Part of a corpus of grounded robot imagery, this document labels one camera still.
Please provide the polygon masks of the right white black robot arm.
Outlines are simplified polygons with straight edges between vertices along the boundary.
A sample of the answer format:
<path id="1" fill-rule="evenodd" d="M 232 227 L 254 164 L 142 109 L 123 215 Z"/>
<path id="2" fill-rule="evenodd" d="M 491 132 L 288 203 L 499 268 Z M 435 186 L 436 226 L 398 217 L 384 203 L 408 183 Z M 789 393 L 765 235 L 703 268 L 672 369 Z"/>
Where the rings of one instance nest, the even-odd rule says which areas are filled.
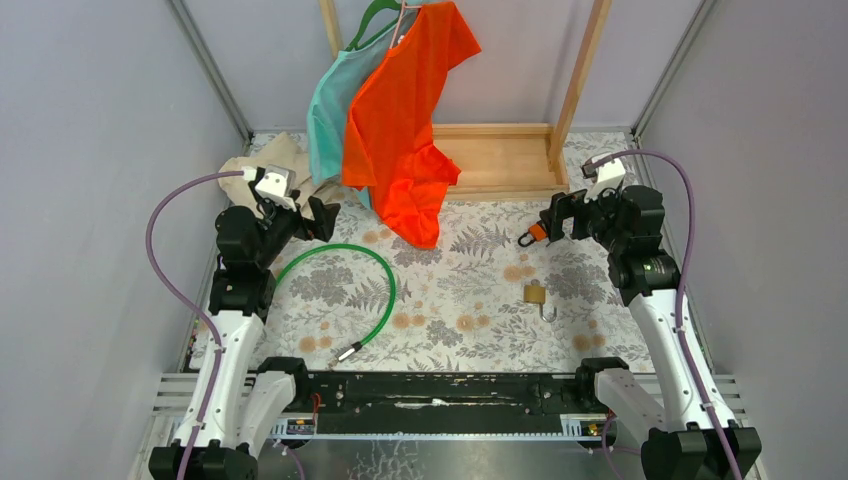
<path id="1" fill-rule="evenodd" d="M 636 384 L 615 359 L 581 366 L 575 402 L 597 412 L 606 406 L 638 442 L 647 479 L 742 479 L 762 451 L 757 431 L 739 424 L 698 348 L 680 292 L 681 272 L 662 248 L 662 195 L 645 186 L 557 193 L 541 211 L 550 241 L 592 239 L 608 253 L 609 278 L 648 347 L 661 400 Z"/>

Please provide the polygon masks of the green cable lock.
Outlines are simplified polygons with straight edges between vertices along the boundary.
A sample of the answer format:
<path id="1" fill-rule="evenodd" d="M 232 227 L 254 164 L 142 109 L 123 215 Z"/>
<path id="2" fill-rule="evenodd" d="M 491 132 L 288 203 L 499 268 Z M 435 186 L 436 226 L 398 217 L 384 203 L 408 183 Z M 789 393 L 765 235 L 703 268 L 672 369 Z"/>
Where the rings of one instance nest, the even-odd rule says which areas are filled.
<path id="1" fill-rule="evenodd" d="M 339 366 L 385 328 L 397 293 L 391 265 L 376 252 L 353 244 L 310 249 L 276 278 L 267 339 Z"/>

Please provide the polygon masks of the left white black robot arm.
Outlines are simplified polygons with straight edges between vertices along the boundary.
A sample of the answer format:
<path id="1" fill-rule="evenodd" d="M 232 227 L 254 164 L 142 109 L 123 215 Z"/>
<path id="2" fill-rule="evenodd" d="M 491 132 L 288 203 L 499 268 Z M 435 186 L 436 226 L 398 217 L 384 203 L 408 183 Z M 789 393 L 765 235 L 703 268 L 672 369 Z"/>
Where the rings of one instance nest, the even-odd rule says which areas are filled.
<path id="1" fill-rule="evenodd" d="M 340 205 L 315 197 L 308 205 L 311 218 L 271 200 L 259 204 L 262 219 L 245 206 L 231 206 L 216 218 L 219 265 L 206 310 L 210 344 L 173 440 L 151 453 L 153 478 L 255 479 L 279 415 L 309 401 L 305 363 L 287 357 L 266 359 L 250 394 L 243 393 L 276 289 L 271 264 L 293 238 L 332 238 Z"/>

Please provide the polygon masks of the brass padlock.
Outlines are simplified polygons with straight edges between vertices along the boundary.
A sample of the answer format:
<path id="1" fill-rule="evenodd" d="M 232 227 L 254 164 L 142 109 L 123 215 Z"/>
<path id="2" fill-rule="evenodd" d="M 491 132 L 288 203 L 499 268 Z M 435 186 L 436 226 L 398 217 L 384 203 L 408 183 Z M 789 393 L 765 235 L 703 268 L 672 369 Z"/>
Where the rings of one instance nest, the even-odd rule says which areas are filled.
<path id="1" fill-rule="evenodd" d="M 557 308 L 547 311 L 547 290 L 537 279 L 531 280 L 523 287 L 523 301 L 537 307 L 540 318 L 546 323 L 553 323 L 557 318 Z"/>

